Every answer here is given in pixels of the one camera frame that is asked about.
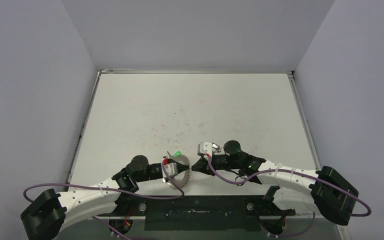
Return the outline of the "metal disc with keyrings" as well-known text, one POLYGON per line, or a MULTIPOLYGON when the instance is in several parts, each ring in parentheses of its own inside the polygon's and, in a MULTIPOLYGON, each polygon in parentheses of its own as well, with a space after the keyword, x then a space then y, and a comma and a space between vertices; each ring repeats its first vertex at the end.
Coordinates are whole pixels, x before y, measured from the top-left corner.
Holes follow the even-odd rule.
POLYGON ((179 174, 175 177, 172 177, 175 185, 170 180, 167 180, 166 183, 173 190, 183 189, 189 183, 191 178, 190 160, 183 153, 178 157, 173 157, 172 155, 170 159, 177 163, 179 174))

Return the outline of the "key with green tag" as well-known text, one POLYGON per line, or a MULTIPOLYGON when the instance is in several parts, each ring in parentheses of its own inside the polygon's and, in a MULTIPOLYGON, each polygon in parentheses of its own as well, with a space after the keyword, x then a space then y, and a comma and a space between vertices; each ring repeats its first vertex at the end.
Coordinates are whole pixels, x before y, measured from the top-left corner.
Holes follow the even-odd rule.
POLYGON ((178 157, 178 156, 180 156, 180 155, 182 155, 182 152, 181 152, 181 151, 177 151, 177 152, 173 155, 173 157, 176 158, 176 157, 178 157))

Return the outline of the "key with black head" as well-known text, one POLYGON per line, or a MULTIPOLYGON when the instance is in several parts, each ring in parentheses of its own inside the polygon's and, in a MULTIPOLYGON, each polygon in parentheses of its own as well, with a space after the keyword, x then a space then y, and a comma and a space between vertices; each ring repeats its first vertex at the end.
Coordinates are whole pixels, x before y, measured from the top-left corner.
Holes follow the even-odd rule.
POLYGON ((221 152, 221 147, 219 145, 217 145, 216 143, 212 143, 211 148, 212 148, 213 153, 220 153, 221 152))

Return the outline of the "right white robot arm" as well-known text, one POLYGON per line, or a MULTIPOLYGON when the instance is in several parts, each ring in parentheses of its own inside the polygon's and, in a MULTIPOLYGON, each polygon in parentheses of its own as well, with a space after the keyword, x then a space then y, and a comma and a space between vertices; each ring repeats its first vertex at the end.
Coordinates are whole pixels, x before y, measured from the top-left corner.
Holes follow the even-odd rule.
POLYGON ((191 167, 194 172, 211 176, 219 171, 237 171, 242 183, 269 186, 262 207, 270 215, 278 211, 296 210, 321 214, 330 222, 346 226, 353 215, 358 191, 334 168, 299 169, 274 163, 242 150, 236 140, 223 147, 201 142, 200 159, 191 167))

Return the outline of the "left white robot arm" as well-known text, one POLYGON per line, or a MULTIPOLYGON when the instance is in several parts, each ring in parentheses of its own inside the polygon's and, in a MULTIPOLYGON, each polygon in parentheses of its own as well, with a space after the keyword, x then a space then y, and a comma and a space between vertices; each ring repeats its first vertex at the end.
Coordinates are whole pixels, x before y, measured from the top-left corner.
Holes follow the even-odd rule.
POLYGON ((122 170, 91 186, 73 186, 72 190, 56 192, 51 183, 21 213, 26 235, 30 240, 52 240, 63 229, 102 214, 124 215, 129 201, 122 194, 135 195, 139 182, 173 177, 177 165, 170 159, 149 164, 143 155, 135 156, 122 170))

